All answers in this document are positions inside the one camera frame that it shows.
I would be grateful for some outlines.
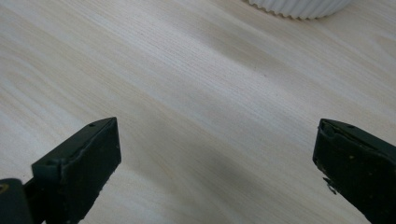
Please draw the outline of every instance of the wood grain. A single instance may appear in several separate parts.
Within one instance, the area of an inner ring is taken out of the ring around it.
[[[0,2],[0,178],[119,119],[81,223],[368,223],[311,161],[321,118],[396,144],[396,2],[328,18],[240,0]]]

